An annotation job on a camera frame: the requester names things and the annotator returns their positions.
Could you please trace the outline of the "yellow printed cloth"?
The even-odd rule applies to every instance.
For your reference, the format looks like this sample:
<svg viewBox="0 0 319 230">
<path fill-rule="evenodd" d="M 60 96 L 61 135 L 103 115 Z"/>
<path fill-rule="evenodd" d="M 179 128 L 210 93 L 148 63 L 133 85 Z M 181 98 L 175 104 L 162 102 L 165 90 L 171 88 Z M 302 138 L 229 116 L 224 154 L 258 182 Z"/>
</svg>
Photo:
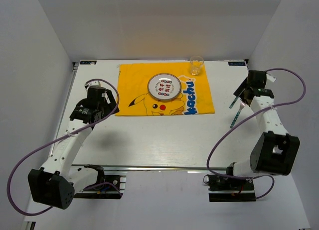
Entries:
<svg viewBox="0 0 319 230">
<path fill-rule="evenodd" d="M 213 114 L 205 66 L 191 74 L 189 62 L 121 64 L 117 116 Z"/>
</svg>

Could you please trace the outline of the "white plate with red print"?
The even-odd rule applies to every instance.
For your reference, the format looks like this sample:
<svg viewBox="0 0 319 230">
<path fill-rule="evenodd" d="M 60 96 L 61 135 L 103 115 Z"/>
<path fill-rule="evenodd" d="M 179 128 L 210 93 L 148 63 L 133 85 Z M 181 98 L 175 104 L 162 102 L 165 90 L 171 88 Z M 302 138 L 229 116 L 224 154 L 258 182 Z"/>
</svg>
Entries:
<svg viewBox="0 0 319 230">
<path fill-rule="evenodd" d="M 173 74 L 159 73 L 148 81 L 148 92 L 155 99 L 172 100 L 180 94 L 181 82 Z"/>
</svg>

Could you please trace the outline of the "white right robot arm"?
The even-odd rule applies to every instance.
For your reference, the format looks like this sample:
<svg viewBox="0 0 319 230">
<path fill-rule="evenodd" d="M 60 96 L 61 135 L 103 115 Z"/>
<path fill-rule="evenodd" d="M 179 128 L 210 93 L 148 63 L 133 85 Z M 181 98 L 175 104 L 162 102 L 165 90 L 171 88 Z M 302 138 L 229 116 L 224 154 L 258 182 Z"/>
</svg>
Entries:
<svg viewBox="0 0 319 230">
<path fill-rule="evenodd" d="M 265 71 L 250 70 L 234 93 L 256 114 L 261 136 L 248 160 L 227 167 L 225 183 L 232 190 L 243 184 L 244 177 L 289 175 L 300 146 L 299 138 L 290 135 L 282 124 L 266 82 Z"/>
</svg>

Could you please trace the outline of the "knife with teal handle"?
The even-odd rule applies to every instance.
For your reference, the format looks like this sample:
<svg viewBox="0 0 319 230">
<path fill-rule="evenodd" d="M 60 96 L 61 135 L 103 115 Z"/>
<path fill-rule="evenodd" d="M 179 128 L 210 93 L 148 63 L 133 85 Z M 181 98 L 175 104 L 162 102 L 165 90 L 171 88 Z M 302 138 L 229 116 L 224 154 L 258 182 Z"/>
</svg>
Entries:
<svg viewBox="0 0 319 230">
<path fill-rule="evenodd" d="M 234 98 L 234 100 L 232 101 L 232 103 L 231 103 L 230 106 L 229 106 L 230 109 L 234 107 L 234 105 L 235 105 L 235 103 L 237 102 L 238 99 L 239 99 L 238 96 L 236 96 L 236 97 Z"/>
</svg>

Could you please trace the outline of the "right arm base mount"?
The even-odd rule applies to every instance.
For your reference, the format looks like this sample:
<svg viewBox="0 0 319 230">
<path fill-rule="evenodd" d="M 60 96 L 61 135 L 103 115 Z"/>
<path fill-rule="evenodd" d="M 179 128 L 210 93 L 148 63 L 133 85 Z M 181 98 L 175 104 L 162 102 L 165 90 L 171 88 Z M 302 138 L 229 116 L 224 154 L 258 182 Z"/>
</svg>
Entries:
<svg viewBox="0 0 319 230">
<path fill-rule="evenodd" d="M 256 201 L 252 180 L 238 180 L 207 174 L 203 177 L 203 183 L 208 186 L 208 196 L 211 203 Z"/>
</svg>

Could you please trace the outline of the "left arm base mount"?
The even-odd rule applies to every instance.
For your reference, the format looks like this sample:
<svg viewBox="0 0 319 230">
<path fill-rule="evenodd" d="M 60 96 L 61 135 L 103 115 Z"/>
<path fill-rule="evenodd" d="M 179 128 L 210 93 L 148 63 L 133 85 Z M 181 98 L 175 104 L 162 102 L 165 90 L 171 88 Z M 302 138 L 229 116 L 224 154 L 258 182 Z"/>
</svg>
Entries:
<svg viewBox="0 0 319 230">
<path fill-rule="evenodd" d="M 97 170 L 97 181 L 90 189 L 82 190 L 75 194 L 77 199 L 114 199 L 119 200 L 125 190 L 125 171 L 115 169 L 105 169 L 102 166 L 91 165 L 90 168 Z"/>
</svg>

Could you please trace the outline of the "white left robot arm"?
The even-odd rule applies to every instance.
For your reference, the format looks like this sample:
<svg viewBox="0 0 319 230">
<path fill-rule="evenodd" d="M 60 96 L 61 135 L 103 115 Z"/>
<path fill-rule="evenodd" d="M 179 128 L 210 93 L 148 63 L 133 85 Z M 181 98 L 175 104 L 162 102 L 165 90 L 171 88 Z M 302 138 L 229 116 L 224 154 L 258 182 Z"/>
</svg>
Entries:
<svg viewBox="0 0 319 230">
<path fill-rule="evenodd" d="M 110 90 L 97 86 L 87 89 L 87 97 L 77 103 L 70 115 L 66 138 L 56 144 L 53 154 L 40 169 L 32 169 L 28 174 L 35 202 L 66 209 L 75 194 L 86 187 L 91 186 L 95 190 L 104 187 L 105 174 L 101 166 L 84 165 L 74 173 L 70 173 L 70 169 L 95 123 L 118 111 Z"/>
</svg>

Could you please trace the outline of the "fork with teal handle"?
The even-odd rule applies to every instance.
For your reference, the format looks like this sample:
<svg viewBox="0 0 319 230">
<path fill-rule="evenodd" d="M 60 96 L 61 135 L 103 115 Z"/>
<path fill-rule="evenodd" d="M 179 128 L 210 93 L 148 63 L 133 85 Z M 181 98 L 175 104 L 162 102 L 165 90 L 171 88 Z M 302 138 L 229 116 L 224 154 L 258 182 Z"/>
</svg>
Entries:
<svg viewBox="0 0 319 230">
<path fill-rule="evenodd" d="M 230 125 L 230 128 L 233 128 L 233 127 L 235 126 L 236 121 L 237 121 L 237 119 L 238 119 L 240 113 L 242 112 L 242 110 L 245 108 L 245 106 L 246 106 L 246 103 L 245 103 L 245 102 L 241 102 L 241 103 L 240 103 L 239 109 L 238 109 L 238 111 L 237 111 L 237 113 L 236 113 L 236 115 L 235 115 L 235 117 L 234 117 L 234 119 L 233 119 L 233 121 L 232 121 L 232 123 L 231 123 L 231 125 Z"/>
</svg>

